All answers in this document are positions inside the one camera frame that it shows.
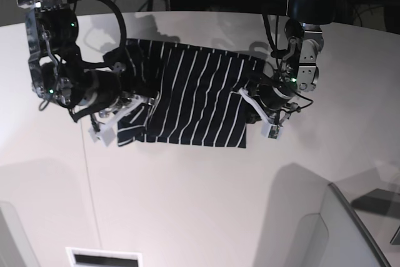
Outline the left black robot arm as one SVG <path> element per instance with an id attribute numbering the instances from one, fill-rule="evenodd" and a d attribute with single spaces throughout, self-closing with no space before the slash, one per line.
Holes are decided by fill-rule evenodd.
<path id="1" fill-rule="evenodd" d="M 319 77 L 317 56 L 324 47 L 322 25 L 334 21 L 336 0 L 286 0 L 284 27 L 287 48 L 279 49 L 278 41 L 271 36 L 267 13 L 263 13 L 267 39 L 276 61 L 272 76 L 249 71 L 246 77 L 257 86 L 253 92 L 241 89 L 246 101 L 260 119 L 272 129 L 279 129 L 293 113 L 304 108 L 292 102 L 295 96 L 313 91 Z"/>

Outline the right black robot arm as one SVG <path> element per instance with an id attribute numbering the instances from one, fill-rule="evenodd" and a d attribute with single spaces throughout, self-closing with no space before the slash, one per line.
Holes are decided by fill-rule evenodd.
<path id="1" fill-rule="evenodd" d="M 119 46 L 103 61 L 83 60 L 76 41 L 79 23 L 76 4 L 98 1 L 115 15 L 120 33 Z M 68 110 L 74 122 L 96 113 L 121 112 L 135 99 L 154 104 L 154 80 L 147 79 L 143 54 L 128 50 L 126 23 L 120 9 L 111 0 L 17 0 L 26 8 L 25 27 L 30 57 L 32 89 L 44 110 L 49 103 Z"/>

